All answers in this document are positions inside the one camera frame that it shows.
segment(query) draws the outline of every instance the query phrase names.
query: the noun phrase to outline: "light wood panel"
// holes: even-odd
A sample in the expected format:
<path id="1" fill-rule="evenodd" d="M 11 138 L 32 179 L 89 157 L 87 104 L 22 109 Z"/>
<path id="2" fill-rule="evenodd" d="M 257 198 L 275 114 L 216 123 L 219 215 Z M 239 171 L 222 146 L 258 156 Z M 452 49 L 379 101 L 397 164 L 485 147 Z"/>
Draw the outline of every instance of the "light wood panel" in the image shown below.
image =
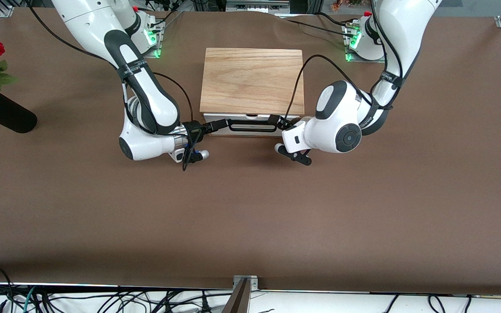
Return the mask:
<path id="1" fill-rule="evenodd" d="M 200 112 L 285 114 L 302 65 L 301 50 L 207 48 Z M 291 114 L 304 115 L 303 84 Z"/>

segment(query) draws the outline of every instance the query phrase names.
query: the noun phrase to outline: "wooden board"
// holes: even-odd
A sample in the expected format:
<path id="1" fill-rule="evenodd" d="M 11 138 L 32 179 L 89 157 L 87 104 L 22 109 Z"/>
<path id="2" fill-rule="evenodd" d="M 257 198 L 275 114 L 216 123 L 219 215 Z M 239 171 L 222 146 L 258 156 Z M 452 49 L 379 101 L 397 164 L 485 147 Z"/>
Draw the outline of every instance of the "wooden board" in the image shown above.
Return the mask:
<path id="1" fill-rule="evenodd" d="M 301 50 L 207 48 L 200 112 L 285 114 L 302 65 Z M 290 113 L 304 115 L 303 77 Z"/>

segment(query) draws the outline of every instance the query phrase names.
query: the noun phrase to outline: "flower pot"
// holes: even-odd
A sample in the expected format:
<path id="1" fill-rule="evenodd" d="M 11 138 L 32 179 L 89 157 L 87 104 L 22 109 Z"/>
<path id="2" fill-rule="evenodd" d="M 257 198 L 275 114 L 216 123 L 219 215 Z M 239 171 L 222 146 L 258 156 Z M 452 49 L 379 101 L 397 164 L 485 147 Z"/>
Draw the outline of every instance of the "flower pot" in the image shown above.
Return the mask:
<path id="1" fill-rule="evenodd" d="M 34 113 L 0 93 L 0 124 L 17 133 L 28 133 L 38 119 Z"/>

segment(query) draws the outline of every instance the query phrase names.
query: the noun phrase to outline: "brown tabletop surface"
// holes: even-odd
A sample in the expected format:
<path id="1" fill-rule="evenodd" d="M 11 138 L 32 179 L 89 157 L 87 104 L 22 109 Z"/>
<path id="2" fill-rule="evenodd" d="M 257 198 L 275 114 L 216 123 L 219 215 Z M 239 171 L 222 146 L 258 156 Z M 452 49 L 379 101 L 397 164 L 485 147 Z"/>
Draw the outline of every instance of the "brown tabletop surface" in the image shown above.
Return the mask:
<path id="1" fill-rule="evenodd" d="M 75 42 L 54 10 L 38 12 Z M 196 112 L 206 47 L 321 53 L 370 89 L 383 65 L 346 63 L 340 39 L 258 12 L 189 12 L 149 64 Z M 27 9 L 0 19 L 0 41 L 20 79 L 2 93 L 39 118 L 27 134 L 0 126 L 0 266 L 12 280 L 230 287 L 233 275 L 257 275 L 267 289 L 501 293 L 492 18 L 430 20 L 386 125 L 352 153 L 312 151 L 302 166 L 274 152 L 280 139 L 207 137 L 197 147 L 210 158 L 184 173 L 167 155 L 123 155 L 109 64 L 55 40 Z M 307 66 L 306 113 L 339 79 L 324 60 Z M 159 80 L 189 119 L 181 91 Z"/>

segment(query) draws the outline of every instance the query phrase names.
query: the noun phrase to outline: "gray floor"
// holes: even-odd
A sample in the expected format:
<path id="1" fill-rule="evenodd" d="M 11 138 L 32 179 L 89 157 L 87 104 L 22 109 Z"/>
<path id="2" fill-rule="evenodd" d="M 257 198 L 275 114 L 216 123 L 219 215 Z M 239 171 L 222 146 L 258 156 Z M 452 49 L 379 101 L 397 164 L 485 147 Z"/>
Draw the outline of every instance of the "gray floor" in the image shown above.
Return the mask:
<path id="1" fill-rule="evenodd" d="M 331 13 L 333 0 L 325 0 L 322 12 Z M 363 14 L 370 6 L 340 7 L 338 13 Z M 501 14 L 501 0 L 443 0 L 435 16 L 489 16 Z"/>

